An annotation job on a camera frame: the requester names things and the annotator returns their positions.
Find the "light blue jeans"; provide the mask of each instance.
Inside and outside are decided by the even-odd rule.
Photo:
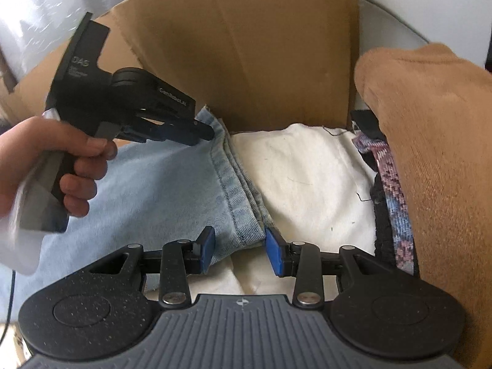
[[[188,147],[172,141],[132,143],[109,163],[85,218],[43,241],[39,268],[17,275],[12,320],[34,292],[130,243],[158,250],[169,241],[195,240],[213,226],[213,262],[265,238],[273,226],[261,195],[244,173],[225,127],[206,109],[197,118],[215,131],[212,141]],[[11,271],[0,267],[0,322],[5,321]],[[147,288],[157,287],[149,276]]]

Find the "black cord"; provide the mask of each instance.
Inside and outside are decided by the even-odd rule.
[[[12,315],[12,306],[14,304],[14,288],[15,288],[15,271],[12,271],[12,283],[10,284],[10,299],[8,301],[7,320],[5,322],[5,328],[3,329],[2,338],[0,339],[0,347],[2,346],[3,339],[7,335],[8,327],[10,325],[10,316]]]

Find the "hand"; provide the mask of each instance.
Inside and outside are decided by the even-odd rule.
[[[113,141],[95,139],[73,126],[53,119],[29,118],[0,136],[0,217],[9,214],[20,183],[43,151],[75,155],[75,175],[64,175],[60,189],[63,203],[73,216],[86,216],[88,200],[95,197],[95,180],[102,179],[107,161],[116,157]]]

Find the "brown knit fabric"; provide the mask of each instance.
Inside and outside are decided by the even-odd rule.
[[[357,90],[395,157],[424,280],[467,311],[455,353],[492,365],[492,75],[444,45],[375,49]]]

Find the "ribbed surface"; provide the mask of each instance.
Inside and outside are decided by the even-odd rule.
[[[352,350],[319,312],[296,309],[284,296],[201,296],[169,311],[151,334],[119,356],[91,363],[34,357],[25,369],[459,369],[449,357],[388,363]]]

